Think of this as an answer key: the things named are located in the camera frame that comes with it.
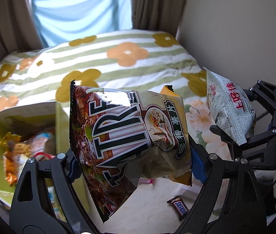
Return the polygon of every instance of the cardboard box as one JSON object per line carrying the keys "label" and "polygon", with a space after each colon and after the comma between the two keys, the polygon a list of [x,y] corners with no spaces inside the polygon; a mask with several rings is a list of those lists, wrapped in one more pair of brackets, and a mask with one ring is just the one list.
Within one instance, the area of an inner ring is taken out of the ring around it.
{"label": "cardboard box", "polygon": [[[69,117],[62,109],[60,103],[44,102],[26,106],[17,106],[0,111],[0,140],[8,132],[22,135],[27,130],[42,131],[42,128],[55,126],[56,128],[56,153],[66,152],[69,147]],[[10,187],[5,180],[3,167],[4,148],[0,146],[0,200],[11,206],[15,186]],[[73,187],[88,209],[84,179],[76,180]]]}

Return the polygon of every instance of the curtain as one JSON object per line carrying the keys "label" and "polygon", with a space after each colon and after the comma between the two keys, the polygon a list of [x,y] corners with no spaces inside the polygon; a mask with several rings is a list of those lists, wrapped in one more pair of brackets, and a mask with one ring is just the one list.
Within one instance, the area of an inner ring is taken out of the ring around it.
{"label": "curtain", "polygon": [[0,44],[8,53],[43,48],[32,19],[31,0],[0,0]]}
{"label": "curtain", "polygon": [[176,36],[185,0],[131,0],[134,29],[161,30]]}
{"label": "curtain", "polygon": [[32,0],[45,47],[99,33],[131,29],[131,0]]}

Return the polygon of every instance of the white wall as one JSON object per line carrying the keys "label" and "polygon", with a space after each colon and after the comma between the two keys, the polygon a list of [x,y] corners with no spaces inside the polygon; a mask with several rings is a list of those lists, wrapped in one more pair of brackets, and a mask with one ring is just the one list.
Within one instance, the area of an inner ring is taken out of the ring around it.
{"label": "white wall", "polygon": [[187,0],[178,40],[243,88],[276,84],[276,0]]}

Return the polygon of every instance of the blue cloth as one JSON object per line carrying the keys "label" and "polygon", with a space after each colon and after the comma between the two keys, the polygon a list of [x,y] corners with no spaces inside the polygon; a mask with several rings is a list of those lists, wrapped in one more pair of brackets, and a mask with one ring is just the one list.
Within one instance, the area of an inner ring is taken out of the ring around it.
{"label": "blue cloth", "polygon": [[191,145],[190,149],[192,157],[192,173],[197,180],[201,181],[201,183],[204,184],[207,180],[204,162]]}
{"label": "blue cloth", "polygon": [[99,33],[131,29],[131,0],[32,0],[45,47]]}

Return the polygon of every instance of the potato chip bag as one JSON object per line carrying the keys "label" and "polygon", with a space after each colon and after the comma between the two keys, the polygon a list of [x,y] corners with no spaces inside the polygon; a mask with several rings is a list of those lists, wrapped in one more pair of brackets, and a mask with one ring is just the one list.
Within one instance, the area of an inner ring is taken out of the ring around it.
{"label": "potato chip bag", "polygon": [[71,149],[103,222],[134,192],[140,177],[172,174],[178,180],[190,173],[181,97],[74,82],[70,92]]}

